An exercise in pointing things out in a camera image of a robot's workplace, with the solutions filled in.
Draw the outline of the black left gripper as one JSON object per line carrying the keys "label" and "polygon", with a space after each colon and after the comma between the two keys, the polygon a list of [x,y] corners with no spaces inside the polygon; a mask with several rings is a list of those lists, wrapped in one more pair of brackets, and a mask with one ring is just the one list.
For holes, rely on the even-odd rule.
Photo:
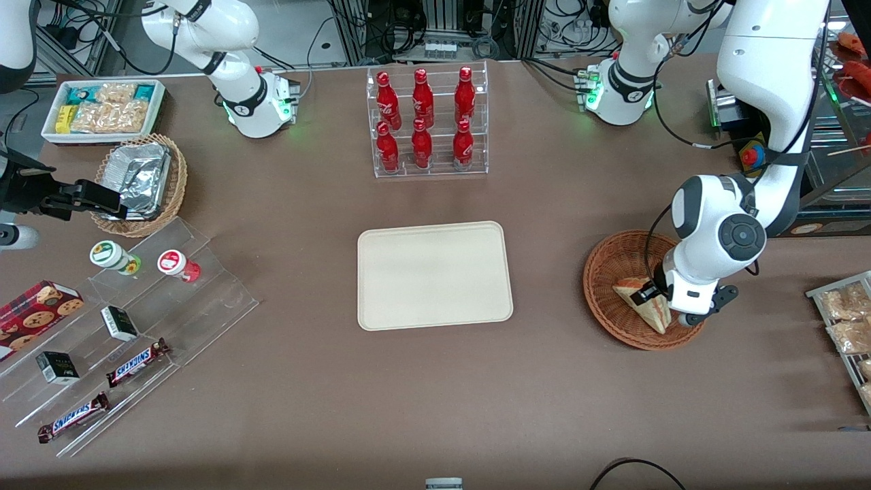
{"label": "black left gripper", "polygon": [[[710,300],[710,307],[705,314],[685,314],[685,325],[695,327],[703,323],[708,317],[713,314],[718,314],[721,310],[738,297],[738,287],[735,285],[723,285],[715,291]],[[641,306],[657,298],[662,298],[667,305],[671,305],[672,285],[669,285],[665,280],[651,279],[645,282],[640,289],[632,293],[629,298],[634,305]]]}

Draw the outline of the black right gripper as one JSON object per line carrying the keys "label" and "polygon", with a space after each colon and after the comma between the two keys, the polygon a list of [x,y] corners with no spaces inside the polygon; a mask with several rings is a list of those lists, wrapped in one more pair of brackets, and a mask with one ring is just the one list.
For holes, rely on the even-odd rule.
{"label": "black right gripper", "polygon": [[71,213],[89,208],[97,219],[127,220],[129,209],[117,191],[80,179],[73,184],[73,197],[63,192],[67,186],[52,177],[55,168],[16,151],[3,151],[5,167],[1,180],[1,208],[12,214],[47,215],[71,220]]}

